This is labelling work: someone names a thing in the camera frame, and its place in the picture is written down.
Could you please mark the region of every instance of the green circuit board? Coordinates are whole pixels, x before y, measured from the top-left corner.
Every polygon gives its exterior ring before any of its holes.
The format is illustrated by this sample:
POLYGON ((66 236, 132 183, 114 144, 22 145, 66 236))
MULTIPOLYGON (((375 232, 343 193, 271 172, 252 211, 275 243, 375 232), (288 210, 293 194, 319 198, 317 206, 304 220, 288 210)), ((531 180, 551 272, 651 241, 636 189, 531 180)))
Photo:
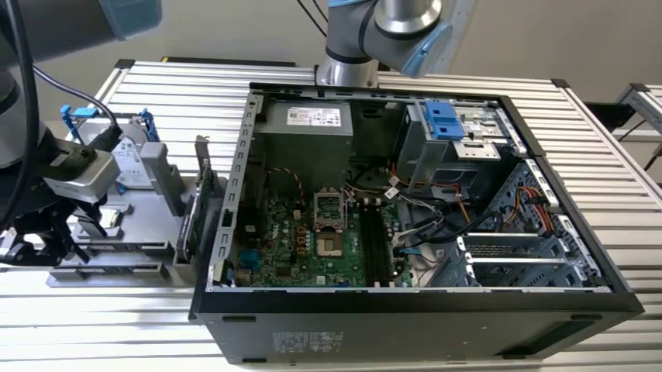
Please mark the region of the green circuit board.
MULTIPOLYGON (((260 265, 251 273, 251 287, 364 287, 357 206, 348 208, 341 233, 316 232, 311 209, 300 211, 300 218, 295 219, 296 208, 293 200, 272 199, 268 202, 260 265)), ((380 214, 384 231, 397 228, 393 225, 399 224, 395 205, 384 205, 380 214)), ((387 235, 384 242, 389 252, 387 235)), ((403 266, 401 275, 392 279, 396 287, 411 286, 405 262, 403 266)))

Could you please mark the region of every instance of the gray wall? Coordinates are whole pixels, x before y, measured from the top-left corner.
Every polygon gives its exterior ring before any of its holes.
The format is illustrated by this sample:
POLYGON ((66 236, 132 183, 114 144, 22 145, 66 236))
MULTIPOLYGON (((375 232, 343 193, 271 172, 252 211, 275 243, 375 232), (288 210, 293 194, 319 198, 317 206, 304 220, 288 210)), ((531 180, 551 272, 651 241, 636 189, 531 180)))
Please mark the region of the gray wall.
MULTIPOLYGON (((285 60, 309 66, 324 56, 324 40, 295 0, 162 0, 162 6, 156 30, 42 63, 46 72, 96 92, 120 57, 285 60)), ((449 72, 564 78, 582 98, 612 100, 628 82, 662 83, 659 14, 658 0, 476 0, 449 72)), ((57 119, 64 102, 78 103, 45 86, 40 93, 46 119, 57 119)), ((632 152, 644 162, 647 149, 632 152)))

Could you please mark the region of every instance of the slotted aluminum surface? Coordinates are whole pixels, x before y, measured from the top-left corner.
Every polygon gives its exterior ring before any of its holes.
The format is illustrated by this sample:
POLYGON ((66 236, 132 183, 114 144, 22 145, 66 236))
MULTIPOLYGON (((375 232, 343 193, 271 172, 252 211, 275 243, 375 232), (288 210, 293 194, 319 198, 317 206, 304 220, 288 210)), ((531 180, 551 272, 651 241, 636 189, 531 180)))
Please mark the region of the slotted aluminum surface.
MULTIPOLYGON (((98 97, 117 112, 156 116, 169 161, 194 171, 194 135, 209 137, 214 169, 232 162, 251 81, 311 84, 307 68, 138 62, 114 70, 98 97)), ((436 75, 413 81, 381 74, 381 88, 508 95, 549 156, 646 314, 544 361, 447 365, 305 366, 315 370, 662 370, 662 212, 659 190, 582 110, 570 90, 545 80, 436 75)), ((2 371, 45 367, 126 370, 229 367, 205 329, 186 321, 192 288, 50 289, 42 270, 0 274, 2 371)))

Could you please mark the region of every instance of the ram slot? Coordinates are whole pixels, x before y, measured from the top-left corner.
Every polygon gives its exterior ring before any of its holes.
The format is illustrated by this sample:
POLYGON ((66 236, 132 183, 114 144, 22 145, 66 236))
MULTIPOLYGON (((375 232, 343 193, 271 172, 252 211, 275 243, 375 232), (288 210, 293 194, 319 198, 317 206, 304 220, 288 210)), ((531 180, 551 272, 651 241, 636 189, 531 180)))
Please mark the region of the ram slot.
POLYGON ((391 281, 388 247, 385 244, 384 221, 379 206, 363 205, 359 212, 360 244, 365 265, 365 285, 387 287, 391 281))

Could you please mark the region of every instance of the power supply label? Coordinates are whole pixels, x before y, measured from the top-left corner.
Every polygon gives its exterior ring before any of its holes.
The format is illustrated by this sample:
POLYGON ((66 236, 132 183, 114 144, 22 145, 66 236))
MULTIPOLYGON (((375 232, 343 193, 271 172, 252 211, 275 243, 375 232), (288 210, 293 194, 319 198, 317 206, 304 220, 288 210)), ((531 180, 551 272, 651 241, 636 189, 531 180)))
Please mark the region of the power supply label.
POLYGON ((287 110, 289 126, 341 126, 339 108, 291 107, 287 110))
POLYGON ((336 353, 344 332, 272 332, 276 353, 336 353))

